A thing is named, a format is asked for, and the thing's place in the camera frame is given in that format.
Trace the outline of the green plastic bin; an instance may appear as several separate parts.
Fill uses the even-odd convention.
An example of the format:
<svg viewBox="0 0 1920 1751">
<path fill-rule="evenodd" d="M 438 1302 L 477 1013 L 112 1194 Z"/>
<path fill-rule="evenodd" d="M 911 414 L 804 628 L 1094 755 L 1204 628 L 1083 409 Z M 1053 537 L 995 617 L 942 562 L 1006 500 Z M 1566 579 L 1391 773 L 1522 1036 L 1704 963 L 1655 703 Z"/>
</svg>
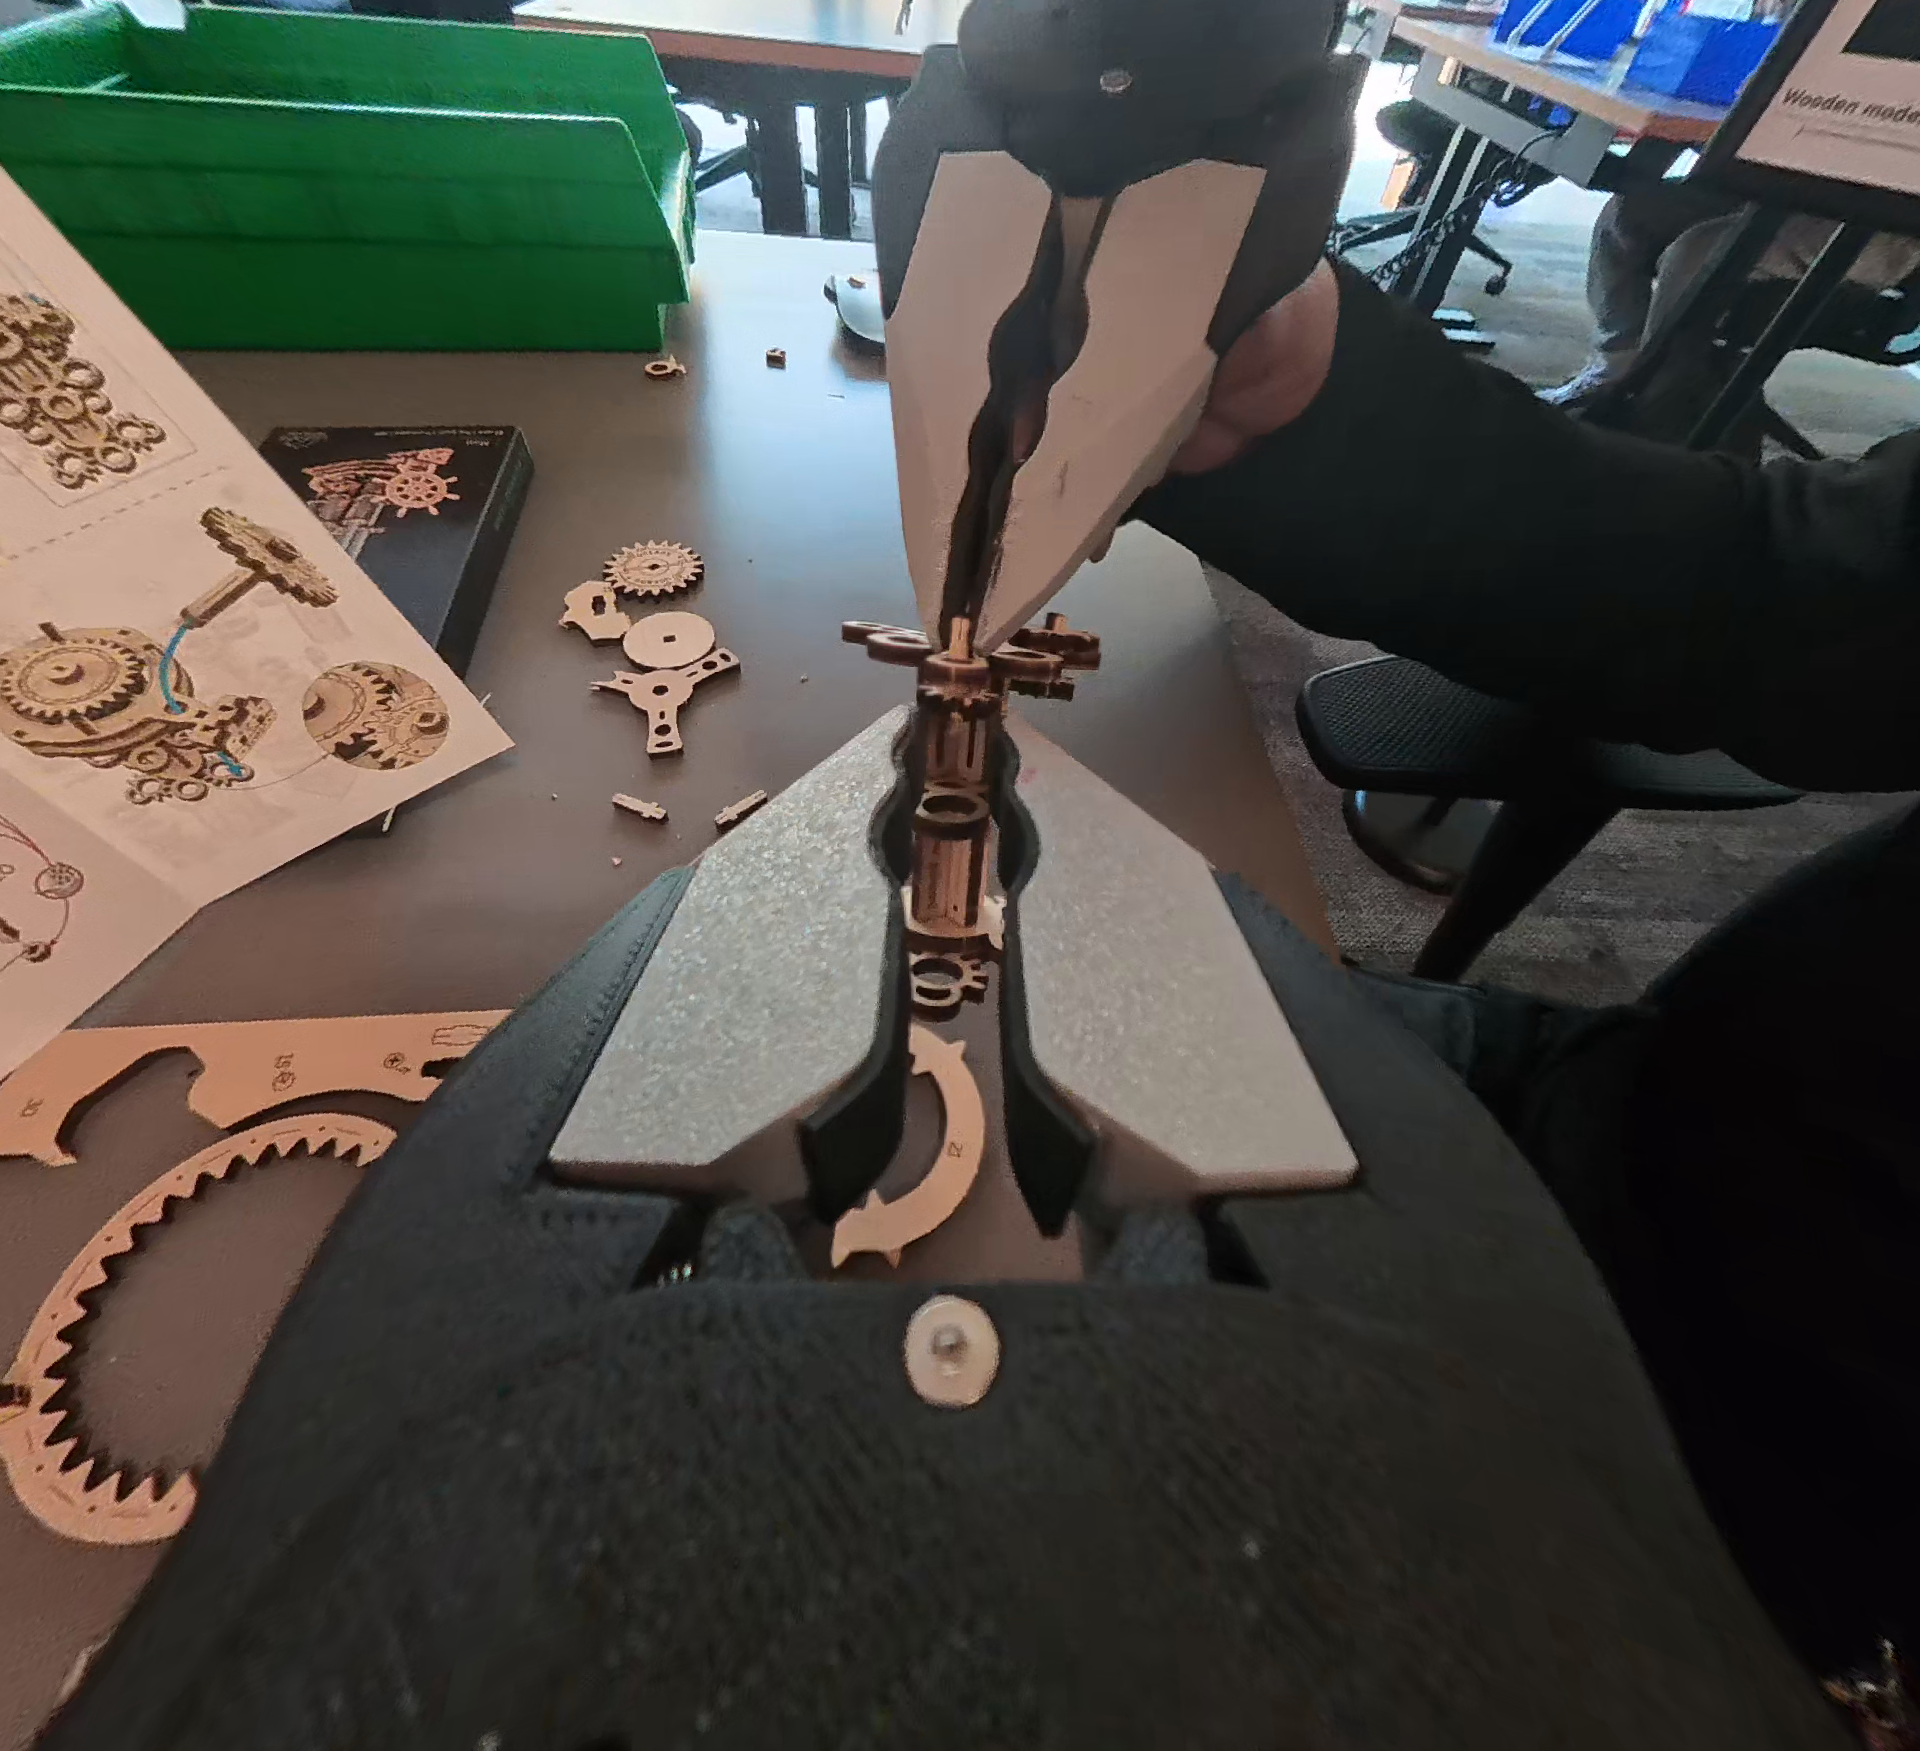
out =
<svg viewBox="0 0 1920 1751">
<path fill-rule="evenodd" d="M 100 5 L 5 35 L 2 113 L 5 172 L 76 245 L 690 255 L 687 146 L 637 38 Z"/>
<path fill-rule="evenodd" d="M 650 351 L 687 301 L 665 250 L 61 238 L 167 348 Z"/>
</svg>

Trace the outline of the person's black top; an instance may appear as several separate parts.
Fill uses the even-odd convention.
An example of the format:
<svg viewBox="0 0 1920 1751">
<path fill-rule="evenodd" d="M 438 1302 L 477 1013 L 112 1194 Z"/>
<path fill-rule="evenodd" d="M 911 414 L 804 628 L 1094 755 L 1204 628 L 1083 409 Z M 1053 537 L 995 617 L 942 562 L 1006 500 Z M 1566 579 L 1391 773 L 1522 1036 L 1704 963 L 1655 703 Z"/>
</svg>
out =
<svg viewBox="0 0 1920 1751">
<path fill-rule="evenodd" d="M 1635 1006 L 1356 970 L 1566 1213 L 1743 1579 L 1864 1747 L 1914 1747 L 1916 814 Z"/>
</svg>

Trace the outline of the black model kit box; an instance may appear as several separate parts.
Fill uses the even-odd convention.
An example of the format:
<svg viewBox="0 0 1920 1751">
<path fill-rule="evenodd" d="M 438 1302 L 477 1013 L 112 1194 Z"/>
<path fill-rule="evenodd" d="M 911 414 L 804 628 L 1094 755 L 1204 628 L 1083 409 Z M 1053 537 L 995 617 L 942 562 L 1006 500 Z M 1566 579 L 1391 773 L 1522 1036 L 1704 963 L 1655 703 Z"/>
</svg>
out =
<svg viewBox="0 0 1920 1751">
<path fill-rule="evenodd" d="M 515 428 L 281 428 L 260 458 L 465 674 L 531 483 Z"/>
</svg>

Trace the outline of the wooden ring model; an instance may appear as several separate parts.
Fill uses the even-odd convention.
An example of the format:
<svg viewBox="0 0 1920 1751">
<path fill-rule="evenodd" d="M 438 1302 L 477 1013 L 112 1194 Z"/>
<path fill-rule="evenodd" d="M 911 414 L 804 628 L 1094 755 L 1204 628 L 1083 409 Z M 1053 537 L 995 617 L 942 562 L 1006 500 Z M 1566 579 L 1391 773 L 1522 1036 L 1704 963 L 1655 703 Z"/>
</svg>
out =
<svg viewBox="0 0 1920 1751">
<path fill-rule="evenodd" d="M 947 646 L 917 630 L 845 619 L 840 639 L 875 662 L 915 669 L 905 778 L 915 790 L 903 884 L 908 991 L 917 1015 L 954 1018 L 987 995 L 1005 947 L 1005 901 L 989 890 L 992 772 L 1005 700 L 1067 700 L 1076 674 L 1100 664 L 1100 639 L 1061 612 L 981 656 L 966 619 Z"/>
</svg>

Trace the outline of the person's right hand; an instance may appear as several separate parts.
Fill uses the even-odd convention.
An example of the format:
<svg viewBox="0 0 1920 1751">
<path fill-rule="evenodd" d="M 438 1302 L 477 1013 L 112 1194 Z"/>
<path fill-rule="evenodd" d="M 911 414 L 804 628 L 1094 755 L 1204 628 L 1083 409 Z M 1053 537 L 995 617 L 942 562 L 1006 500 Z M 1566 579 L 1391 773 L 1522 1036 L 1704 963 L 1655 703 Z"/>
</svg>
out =
<svg viewBox="0 0 1920 1751">
<path fill-rule="evenodd" d="M 1324 256 L 1221 353 L 1167 474 L 1210 474 L 1299 420 L 1332 372 L 1338 289 Z"/>
</svg>

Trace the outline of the pale office table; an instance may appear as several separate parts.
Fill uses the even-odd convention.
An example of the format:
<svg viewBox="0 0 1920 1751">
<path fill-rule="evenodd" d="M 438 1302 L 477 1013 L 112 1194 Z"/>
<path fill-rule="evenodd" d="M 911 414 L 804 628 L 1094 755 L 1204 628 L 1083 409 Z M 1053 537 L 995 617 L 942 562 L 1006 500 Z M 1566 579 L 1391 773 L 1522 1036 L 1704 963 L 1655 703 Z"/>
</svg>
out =
<svg viewBox="0 0 1920 1751">
<path fill-rule="evenodd" d="M 849 113 L 903 92 L 969 0 L 529 0 L 522 30 L 642 35 L 683 95 L 759 125 L 760 224 L 804 235 L 797 108 L 814 114 L 819 235 L 850 235 Z"/>
</svg>

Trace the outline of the blue storage bin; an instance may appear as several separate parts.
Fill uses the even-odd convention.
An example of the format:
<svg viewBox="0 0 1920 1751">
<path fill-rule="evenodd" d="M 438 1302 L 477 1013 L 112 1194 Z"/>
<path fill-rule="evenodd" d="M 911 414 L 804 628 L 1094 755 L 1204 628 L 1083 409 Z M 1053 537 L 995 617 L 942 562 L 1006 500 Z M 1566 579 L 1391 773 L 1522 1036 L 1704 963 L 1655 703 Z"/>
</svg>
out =
<svg viewBox="0 0 1920 1751">
<path fill-rule="evenodd" d="M 1708 17 L 1668 5 L 1647 25 L 1622 88 L 1729 108 L 1780 30 L 1772 17 Z"/>
<path fill-rule="evenodd" d="M 1607 61 L 1631 39 L 1643 0 L 1504 0 L 1493 42 L 1511 51 L 1557 51 Z"/>
</svg>

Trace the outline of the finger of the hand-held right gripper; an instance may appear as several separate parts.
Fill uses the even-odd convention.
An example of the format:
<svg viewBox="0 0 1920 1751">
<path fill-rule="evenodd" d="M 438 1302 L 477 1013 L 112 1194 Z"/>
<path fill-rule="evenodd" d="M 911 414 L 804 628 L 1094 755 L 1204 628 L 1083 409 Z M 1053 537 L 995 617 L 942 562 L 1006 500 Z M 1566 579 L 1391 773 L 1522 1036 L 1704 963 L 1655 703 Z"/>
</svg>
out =
<svg viewBox="0 0 1920 1751">
<path fill-rule="evenodd" d="M 1213 383 L 1213 312 L 1263 183 L 1259 167 L 1195 159 L 1116 196 L 1087 262 L 1087 335 L 1012 480 L 977 645 L 1052 600 L 1188 434 Z"/>
<path fill-rule="evenodd" d="M 897 308 L 884 324 L 905 564 L 925 630 L 944 630 L 949 581 L 973 630 L 1015 630 L 1076 557 L 1067 424 L 1049 424 L 982 551 L 954 547 L 971 480 L 971 434 L 992 396 L 987 348 L 1031 278 L 1052 196 L 1009 153 L 942 156 Z"/>
</svg>

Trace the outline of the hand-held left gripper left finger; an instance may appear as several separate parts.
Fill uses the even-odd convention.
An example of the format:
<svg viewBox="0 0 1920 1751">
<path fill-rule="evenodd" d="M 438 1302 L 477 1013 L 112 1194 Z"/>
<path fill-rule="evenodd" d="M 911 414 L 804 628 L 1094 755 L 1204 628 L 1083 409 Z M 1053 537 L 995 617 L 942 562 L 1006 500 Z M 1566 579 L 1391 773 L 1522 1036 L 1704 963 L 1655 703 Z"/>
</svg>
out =
<svg viewBox="0 0 1920 1751">
<path fill-rule="evenodd" d="M 880 850 L 905 724 L 882 716 L 700 857 L 554 1140 L 559 1179 L 825 1222 L 870 1191 L 905 1115 Z"/>
</svg>

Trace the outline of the black mesh office chair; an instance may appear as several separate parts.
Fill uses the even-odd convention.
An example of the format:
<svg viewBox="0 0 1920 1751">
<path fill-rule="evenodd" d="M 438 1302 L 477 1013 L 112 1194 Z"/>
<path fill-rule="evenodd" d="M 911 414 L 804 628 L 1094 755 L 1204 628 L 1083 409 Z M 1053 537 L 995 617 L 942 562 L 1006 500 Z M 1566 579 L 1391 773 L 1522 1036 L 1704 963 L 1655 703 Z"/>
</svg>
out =
<svg viewBox="0 0 1920 1751">
<path fill-rule="evenodd" d="M 1797 800 L 1726 757 L 1602 745 L 1400 656 L 1306 679 L 1294 724 L 1361 853 L 1448 898 L 1416 978 L 1458 980 L 1619 812 Z"/>
</svg>

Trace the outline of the folded instruction booklet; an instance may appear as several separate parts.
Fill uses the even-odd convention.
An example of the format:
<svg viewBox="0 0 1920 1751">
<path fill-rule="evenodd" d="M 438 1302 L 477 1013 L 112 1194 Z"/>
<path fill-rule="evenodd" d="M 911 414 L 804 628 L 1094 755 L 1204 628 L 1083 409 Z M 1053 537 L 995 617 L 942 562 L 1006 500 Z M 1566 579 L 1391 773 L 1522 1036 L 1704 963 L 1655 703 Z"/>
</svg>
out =
<svg viewBox="0 0 1920 1751">
<path fill-rule="evenodd" d="M 2 179 L 2 1061 L 205 906 L 509 750 Z"/>
</svg>

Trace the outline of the person's right forearm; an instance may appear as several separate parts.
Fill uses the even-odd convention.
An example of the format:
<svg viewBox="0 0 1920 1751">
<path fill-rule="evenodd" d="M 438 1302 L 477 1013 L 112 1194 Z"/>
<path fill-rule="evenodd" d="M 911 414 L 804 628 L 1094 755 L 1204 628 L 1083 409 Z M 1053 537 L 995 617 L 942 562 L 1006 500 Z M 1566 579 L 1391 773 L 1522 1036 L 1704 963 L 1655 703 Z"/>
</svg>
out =
<svg viewBox="0 0 1920 1751">
<path fill-rule="evenodd" d="M 1306 630 L 1803 790 L 1916 783 L 1914 434 L 1852 462 L 1575 420 L 1335 267 L 1291 428 L 1133 516 Z"/>
</svg>

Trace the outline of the wooden disc with arms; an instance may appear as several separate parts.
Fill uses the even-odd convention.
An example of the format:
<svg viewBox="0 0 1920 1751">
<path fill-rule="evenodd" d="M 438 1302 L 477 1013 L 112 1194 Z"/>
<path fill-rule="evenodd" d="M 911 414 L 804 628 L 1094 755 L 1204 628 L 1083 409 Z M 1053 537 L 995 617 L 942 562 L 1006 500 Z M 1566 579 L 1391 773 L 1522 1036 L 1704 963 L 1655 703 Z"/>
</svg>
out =
<svg viewBox="0 0 1920 1751">
<path fill-rule="evenodd" d="M 618 641 L 627 669 L 595 691 L 622 695 L 647 722 L 647 755 L 683 751 L 679 711 L 700 683 L 739 672 L 715 628 L 697 612 L 650 612 L 637 617 Z"/>
</svg>

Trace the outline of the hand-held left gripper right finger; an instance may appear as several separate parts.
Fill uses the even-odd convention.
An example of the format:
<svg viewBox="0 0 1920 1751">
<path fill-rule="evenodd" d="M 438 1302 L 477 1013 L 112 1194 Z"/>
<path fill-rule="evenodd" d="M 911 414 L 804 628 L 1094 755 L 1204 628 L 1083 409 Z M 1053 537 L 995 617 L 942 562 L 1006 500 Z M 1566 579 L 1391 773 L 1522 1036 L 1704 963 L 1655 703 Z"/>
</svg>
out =
<svg viewBox="0 0 1920 1751">
<path fill-rule="evenodd" d="M 1348 1185 L 1356 1154 L 1203 853 L 1020 718 L 997 789 L 1005 1140 L 1042 1231 Z"/>
</svg>

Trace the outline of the black white tag sign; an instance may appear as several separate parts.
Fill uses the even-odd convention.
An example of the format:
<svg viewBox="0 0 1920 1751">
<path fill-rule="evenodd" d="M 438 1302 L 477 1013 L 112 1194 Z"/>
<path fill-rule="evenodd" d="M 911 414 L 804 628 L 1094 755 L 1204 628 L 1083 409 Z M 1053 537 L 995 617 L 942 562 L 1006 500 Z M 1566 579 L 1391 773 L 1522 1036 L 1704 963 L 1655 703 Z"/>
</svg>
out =
<svg viewBox="0 0 1920 1751">
<path fill-rule="evenodd" d="M 1696 169 L 1748 202 L 1916 235 L 1916 0 L 1800 0 Z"/>
</svg>

